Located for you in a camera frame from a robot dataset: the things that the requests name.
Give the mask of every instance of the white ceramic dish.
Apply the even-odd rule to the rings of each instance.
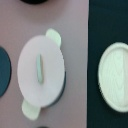
[[[100,91],[107,104],[128,112],[128,45],[115,43],[103,53],[98,69]]]

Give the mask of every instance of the dark green surface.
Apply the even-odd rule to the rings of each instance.
[[[7,52],[0,47],[0,97],[6,92],[11,78],[11,62]]]
[[[90,0],[87,128],[128,128],[128,113],[112,110],[103,100],[98,86],[100,57],[115,42],[128,44],[128,1]]]

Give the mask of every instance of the black bowl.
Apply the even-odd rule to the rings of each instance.
[[[28,4],[40,4],[40,3],[46,2],[47,0],[21,0],[21,1]]]

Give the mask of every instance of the white plate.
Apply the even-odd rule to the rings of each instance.
[[[108,105],[118,112],[128,112],[128,45],[115,43],[101,57],[99,86]]]

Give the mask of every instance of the black object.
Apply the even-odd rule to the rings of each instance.
[[[40,3],[46,2],[47,0],[21,0],[21,1],[28,4],[40,4]]]
[[[0,47],[0,97],[6,92],[11,79],[11,62],[7,52]]]
[[[128,44],[128,1],[89,2],[87,128],[128,128],[128,113],[118,113],[105,103],[97,77],[104,50],[115,42]]]

